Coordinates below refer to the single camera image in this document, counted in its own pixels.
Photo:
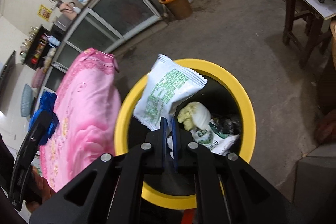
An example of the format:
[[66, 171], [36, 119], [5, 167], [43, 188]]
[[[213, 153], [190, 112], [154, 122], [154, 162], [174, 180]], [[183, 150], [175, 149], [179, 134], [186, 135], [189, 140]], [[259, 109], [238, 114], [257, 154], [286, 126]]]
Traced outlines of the person left hand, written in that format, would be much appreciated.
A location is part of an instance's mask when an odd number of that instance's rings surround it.
[[[56, 192], [49, 186], [48, 181], [38, 174], [38, 170], [33, 166], [32, 174], [35, 181], [35, 186], [38, 189], [38, 194], [41, 197], [42, 203], [45, 203]], [[26, 202], [26, 208], [30, 213], [33, 213], [41, 204], [36, 201]]]

